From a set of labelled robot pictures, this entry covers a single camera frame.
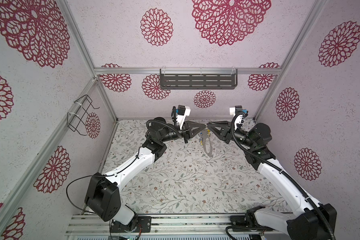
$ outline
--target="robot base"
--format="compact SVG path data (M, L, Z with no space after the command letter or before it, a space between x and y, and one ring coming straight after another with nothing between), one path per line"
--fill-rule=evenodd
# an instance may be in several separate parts
M140 226L142 226L142 233L151 231L151 219L152 217L139 217L137 214L130 221L128 225L121 224L118 221L111 220L110 232L111 233L126 233L126 232L140 232ZM131 223L135 223L135 228L131 229Z

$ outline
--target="enclosure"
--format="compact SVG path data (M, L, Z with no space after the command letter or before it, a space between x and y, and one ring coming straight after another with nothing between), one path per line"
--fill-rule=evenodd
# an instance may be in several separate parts
M181 73L236 86L160 87ZM68 184L132 157L147 120L178 105L199 123L242 105L243 129L267 124L284 169L336 209L336 238L360 239L360 0L0 1L0 239L108 239L110 223L67 198L85 208L90 178ZM154 219L142 237L291 211L234 142L210 139L211 156L199 134L166 142L120 192Z

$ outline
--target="wallpaper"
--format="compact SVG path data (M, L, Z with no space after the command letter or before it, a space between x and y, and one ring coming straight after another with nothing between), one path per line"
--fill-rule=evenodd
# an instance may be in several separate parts
M92 128L86 131L87 127L83 124L79 125L79 132L84 136L68 130L19 202L18 211L1 239L36 240L45 236L48 239L63 239L72 215L80 213L69 203L66 187L72 180L96 173L113 126L99 87L94 87L89 95L97 109L89 107L89 114L81 110L78 115L84 114L83 119L87 120L96 116L94 124L88 125L94 127L94 131ZM84 206L89 179L76 181L68 189L70 199L79 207Z
M281 63L314 1L68 0L96 66Z
M266 63L270 67L275 63ZM233 90L164 90L157 74L101 74L110 102L118 118L169 117L172 106L179 104L191 108L190 118L232 118L229 108L242 105L253 117L273 74L238 75Z
M146 120L121 120L103 174L136 153L145 141ZM254 126L247 122L245 130ZM122 203L137 213L237 213L257 205L289 212L269 181L247 163L234 142L211 134L212 157L197 136L166 142L167 150L136 175L120 193Z
M259 122L283 167L360 239L360 1L329 2Z
M54 1L0 1L0 203L91 79L83 69Z

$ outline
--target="keychain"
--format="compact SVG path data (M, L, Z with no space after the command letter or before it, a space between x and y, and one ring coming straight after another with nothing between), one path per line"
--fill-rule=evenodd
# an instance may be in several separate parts
M205 128L200 134L200 144L203 146L203 149L207 156L212 157L212 143L211 143L211 131L208 128ZM209 152L206 151L206 140L209 141Z

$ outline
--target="floral patterned floor mat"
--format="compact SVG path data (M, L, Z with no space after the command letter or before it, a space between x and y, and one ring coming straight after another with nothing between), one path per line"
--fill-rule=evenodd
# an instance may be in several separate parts
M145 141L146 120L121 120L103 174L130 158ZM249 131L254 122L247 122ZM247 163L233 141L211 134L212 157L206 156L200 137L185 144L166 142L167 151L134 177L120 193L122 204L137 213L237 213L256 205L289 212L269 181Z

